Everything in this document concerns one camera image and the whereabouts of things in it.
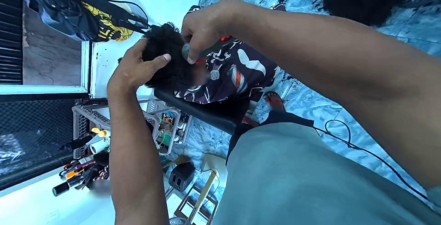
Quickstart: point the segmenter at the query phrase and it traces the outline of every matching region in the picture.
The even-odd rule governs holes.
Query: foot
[[[243,124],[249,124],[249,125],[251,125],[252,127],[257,127],[257,126],[259,126],[259,123],[257,123],[256,121],[251,120],[251,119],[248,118],[248,117],[244,117],[244,118],[242,119],[242,123],[243,123]]]
[[[276,92],[269,91],[265,93],[263,99],[269,104],[271,110],[285,110],[282,99]]]

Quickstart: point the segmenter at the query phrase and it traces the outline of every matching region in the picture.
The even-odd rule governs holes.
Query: wrist
[[[212,14],[218,33],[223,37],[237,37],[236,28],[241,26],[241,10],[246,3],[239,0],[221,0],[218,4],[220,7]]]
[[[215,15],[219,34],[233,36],[243,40],[243,35],[248,30],[251,13],[255,12],[255,5],[240,0],[222,0],[221,8]]]
[[[137,89],[138,88],[133,85],[110,79],[107,84],[107,98],[113,98],[115,96],[117,97],[126,94],[136,94]]]

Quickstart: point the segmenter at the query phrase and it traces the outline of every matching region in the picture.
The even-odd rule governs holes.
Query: black cloth
[[[314,127],[313,120],[305,119],[293,113],[286,112],[285,110],[271,110],[268,114],[268,118],[264,122],[259,124],[259,126],[267,125],[267,124],[276,124],[276,123],[294,123],[307,127]],[[233,151],[234,147],[236,146],[240,136],[242,136],[243,134],[245,134],[245,132],[249,131],[252,128],[253,127],[249,124],[239,124],[234,135],[231,136],[226,163],[228,162],[228,158],[231,152]]]

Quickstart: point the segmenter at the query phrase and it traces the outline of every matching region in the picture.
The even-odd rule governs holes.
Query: fingernail
[[[166,61],[170,61],[172,59],[172,56],[169,54],[165,54],[165,55],[163,55],[163,57]]]
[[[187,61],[188,61],[188,63],[190,63],[190,64],[193,64],[193,63],[195,63],[195,61],[194,60],[192,60],[190,57],[189,58],[187,58]]]

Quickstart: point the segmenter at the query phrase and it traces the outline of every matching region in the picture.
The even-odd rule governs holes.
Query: dark patterned cape
[[[200,8],[192,6],[189,12]],[[240,40],[209,53],[206,67],[211,79],[205,85],[175,91],[175,96],[200,104],[250,97],[273,84],[278,68],[273,61]]]

